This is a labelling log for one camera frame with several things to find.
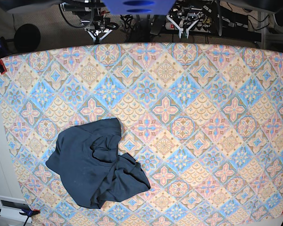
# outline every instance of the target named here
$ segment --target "tile pattern fabric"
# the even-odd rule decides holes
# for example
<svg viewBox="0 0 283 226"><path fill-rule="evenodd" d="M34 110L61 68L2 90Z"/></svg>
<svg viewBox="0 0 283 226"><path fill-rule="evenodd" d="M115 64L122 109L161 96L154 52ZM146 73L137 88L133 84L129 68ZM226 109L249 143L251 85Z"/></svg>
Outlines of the tile pattern fabric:
<svg viewBox="0 0 283 226"><path fill-rule="evenodd" d="M283 54L184 43L108 44L3 59L0 105L34 225L233 226L283 211ZM60 131L122 123L120 153L151 190L76 205L45 162Z"/></svg>

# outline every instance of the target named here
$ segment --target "crumpled cloth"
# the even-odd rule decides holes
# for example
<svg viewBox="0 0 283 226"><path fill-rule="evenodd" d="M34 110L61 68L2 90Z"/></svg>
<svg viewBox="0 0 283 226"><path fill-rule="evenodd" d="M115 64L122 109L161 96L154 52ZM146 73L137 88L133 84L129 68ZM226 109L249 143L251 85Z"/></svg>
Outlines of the crumpled cloth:
<svg viewBox="0 0 283 226"><path fill-rule="evenodd" d="M58 135L46 165L79 206L100 209L105 201L121 202L150 184L133 157L117 154L120 140L116 118L70 127Z"/></svg>

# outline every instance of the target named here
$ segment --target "table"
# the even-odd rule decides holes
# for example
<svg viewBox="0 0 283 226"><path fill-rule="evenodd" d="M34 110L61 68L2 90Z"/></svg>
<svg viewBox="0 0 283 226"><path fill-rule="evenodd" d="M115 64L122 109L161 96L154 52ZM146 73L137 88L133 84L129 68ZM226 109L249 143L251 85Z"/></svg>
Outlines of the table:
<svg viewBox="0 0 283 226"><path fill-rule="evenodd" d="M223 45L105 44L9 56L0 105L34 225L231 226L283 211L283 54ZM119 152L151 189L76 205L45 166L59 132L117 117Z"/></svg>

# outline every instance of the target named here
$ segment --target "patterned tablecloth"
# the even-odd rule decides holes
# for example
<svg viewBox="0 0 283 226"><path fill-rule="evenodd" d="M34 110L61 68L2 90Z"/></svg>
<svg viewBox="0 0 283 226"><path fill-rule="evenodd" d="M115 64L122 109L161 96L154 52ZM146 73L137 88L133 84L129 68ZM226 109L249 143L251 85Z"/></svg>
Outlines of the patterned tablecloth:
<svg viewBox="0 0 283 226"><path fill-rule="evenodd" d="M143 43L3 59L0 104L34 225L231 226L283 210L283 54ZM77 206L45 166L62 130L117 117L151 190Z"/></svg>

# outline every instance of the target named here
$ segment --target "dark teal fabric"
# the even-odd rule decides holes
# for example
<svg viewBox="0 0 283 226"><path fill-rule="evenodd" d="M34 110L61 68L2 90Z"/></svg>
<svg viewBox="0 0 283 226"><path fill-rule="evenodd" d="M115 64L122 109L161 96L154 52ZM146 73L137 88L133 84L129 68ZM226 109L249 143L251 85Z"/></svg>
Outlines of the dark teal fabric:
<svg viewBox="0 0 283 226"><path fill-rule="evenodd" d="M150 189L141 165L128 153L118 155L118 119L70 127L58 136L46 161L76 204L100 209L105 201L121 202Z"/></svg>

